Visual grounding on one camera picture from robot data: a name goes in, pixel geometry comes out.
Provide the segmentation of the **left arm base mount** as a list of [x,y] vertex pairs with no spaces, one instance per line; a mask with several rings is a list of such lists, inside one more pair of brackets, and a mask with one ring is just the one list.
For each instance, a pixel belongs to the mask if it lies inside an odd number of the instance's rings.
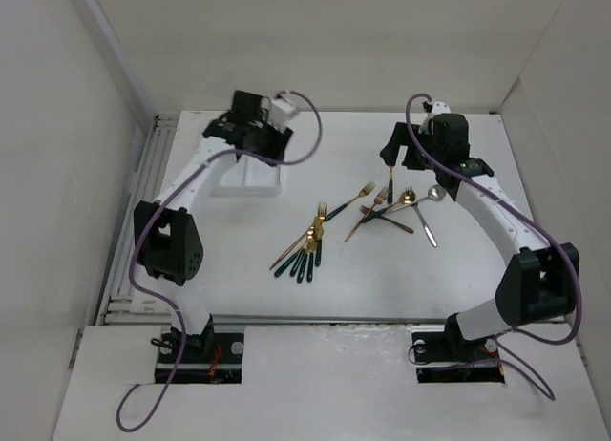
[[[178,358],[181,334],[173,327],[165,328],[150,343],[158,349],[154,371],[156,384],[170,376]],[[189,336],[180,358],[173,384],[233,385],[242,382],[244,328],[209,326],[200,336]]]

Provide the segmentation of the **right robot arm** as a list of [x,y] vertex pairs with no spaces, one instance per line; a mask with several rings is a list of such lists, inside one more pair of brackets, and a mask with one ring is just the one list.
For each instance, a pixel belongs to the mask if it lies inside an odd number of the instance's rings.
[[471,157],[465,116],[444,113],[421,125],[398,122],[380,157],[409,170],[432,170],[437,183],[481,226],[506,264],[493,298],[451,315],[427,340],[442,361],[465,358],[496,334],[581,308],[579,252],[525,217],[502,191],[494,170]]

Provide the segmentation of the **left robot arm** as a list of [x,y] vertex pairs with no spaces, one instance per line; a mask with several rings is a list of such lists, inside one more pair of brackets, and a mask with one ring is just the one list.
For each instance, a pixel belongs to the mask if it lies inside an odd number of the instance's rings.
[[266,158],[270,167],[284,160],[293,135],[288,123],[297,113],[284,95],[268,98],[236,91],[231,107],[201,131],[194,154],[171,185],[134,210],[130,282],[136,291],[171,308],[170,345],[180,343],[192,361],[207,359],[214,347],[211,314],[193,282],[204,261],[196,216],[244,153]]

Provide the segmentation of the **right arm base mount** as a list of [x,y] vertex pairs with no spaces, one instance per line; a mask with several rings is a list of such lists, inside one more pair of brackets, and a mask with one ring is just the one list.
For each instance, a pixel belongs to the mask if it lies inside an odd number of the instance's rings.
[[504,384],[499,353],[492,337],[451,343],[442,325],[411,329],[409,360],[419,384]]

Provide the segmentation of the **gold knife green handle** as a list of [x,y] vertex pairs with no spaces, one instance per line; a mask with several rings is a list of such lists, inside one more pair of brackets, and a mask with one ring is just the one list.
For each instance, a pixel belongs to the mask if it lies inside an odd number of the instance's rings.
[[314,255],[316,243],[314,238],[309,238],[305,247],[305,279],[308,283],[313,281],[314,275]]
[[301,284],[303,281],[306,281],[306,269],[305,269],[305,259],[306,259],[306,244],[309,238],[307,237],[305,244],[299,250],[297,255],[296,263],[294,264],[294,268],[291,270],[290,274],[292,277],[296,278],[298,284]]

